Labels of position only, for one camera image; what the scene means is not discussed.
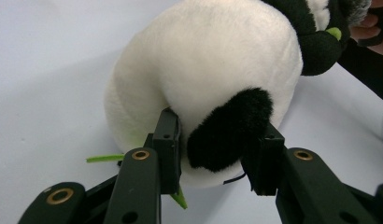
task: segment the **green bamboo leaf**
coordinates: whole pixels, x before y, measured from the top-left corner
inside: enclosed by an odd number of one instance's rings
[[[177,204],[180,205],[183,209],[188,208],[188,204],[186,203],[185,196],[183,195],[182,188],[179,186],[179,193],[178,194],[171,194],[171,197],[177,202]]]
[[[94,156],[86,159],[86,162],[99,162],[99,161],[122,161],[124,159],[124,154],[112,154],[104,156]]]

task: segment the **white plush fabric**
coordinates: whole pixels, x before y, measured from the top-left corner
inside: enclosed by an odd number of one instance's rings
[[[277,127],[303,67],[288,19],[257,0],[187,0],[161,14],[122,53],[106,91],[106,116],[123,152],[141,147],[168,106],[186,141],[212,109],[246,87],[271,93]],[[181,184],[210,187],[241,171],[192,169]]]
[[[328,27],[331,13],[327,8],[329,0],[306,0],[311,14],[314,16],[316,31],[324,31]]]

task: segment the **human hand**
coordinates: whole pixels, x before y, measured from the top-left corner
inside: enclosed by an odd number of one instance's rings
[[[383,0],[372,0],[370,8],[383,7]],[[359,26],[351,27],[351,37],[355,40],[369,39],[380,34],[381,29],[377,27],[378,16],[368,14]],[[383,41],[376,46],[368,47],[372,51],[383,55]]]

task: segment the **black plastic part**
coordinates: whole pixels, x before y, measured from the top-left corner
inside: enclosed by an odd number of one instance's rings
[[[383,185],[377,188],[376,196],[373,199],[372,212],[383,223]]]
[[[352,195],[354,195],[355,199],[358,200],[358,202],[360,202],[360,204],[364,207],[364,209],[366,209],[366,211],[368,211],[370,214],[373,214],[372,202],[374,197],[361,190],[355,189],[349,185],[345,184],[345,186],[348,189],[348,191],[352,193]]]
[[[143,145],[143,147],[153,148],[153,133],[148,133],[148,136],[146,137],[145,144]]]
[[[350,39],[339,64],[383,100],[383,55]]]
[[[159,155],[161,194],[175,194],[179,189],[181,174],[179,137],[180,126],[177,115],[167,108],[160,115],[151,140],[152,148]]]
[[[285,138],[269,124],[264,139],[259,142],[257,150],[244,155],[241,165],[257,195],[276,195]]]
[[[286,181],[277,195],[282,223],[376,223],[317,154],[292,148],[284,155]]]
[[[358,40],[358,46],[360,47],[375,46],[383,42],[383,7],[370,8],[369,13],[375,14],[378,16],[377,27],[379,27],[381,31],[377,36],[374,36],[372,38]]]
[[[79,208],[85,198],[84,187],[64,182],[41,192],[26,209],[19,224],[73,224],[83,219]]]
[[[85,214],[85,224],[102,224],[104,222],[110,196],[115,187],[117,176],[113,176],[103,183],[89,189],[82,206]]]
[[[121,165],[104,224],[123,223],[161,223],[159,163],[151,148],[129,151]]]

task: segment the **black plastic bracket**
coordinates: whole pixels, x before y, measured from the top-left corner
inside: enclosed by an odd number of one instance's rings
[[[282,169],[277,195],[282,223],[377,223],[316,153],[291,148]]]
[[[269,123],[265,137],[259,139],[259,144],[256,150],[249,151],[241,159],[241,164],[257,195],[276,195],[282,172],[280,163],[286,149],[285,138]]]
[[[160,165],[161,194],[175,194],[179,189],[180,171],[180,123],[169,108],[162,111],[152,135],[151,148],[157,151]]]
[[[136,148],[124,156],[104,220],[123,223],[161,223],[159,163],[151,148]]]
[[[81,223],[80,207],[85,199],[84,187],[78,183],[63,182],[43,190],[26,209],[19,224]]]

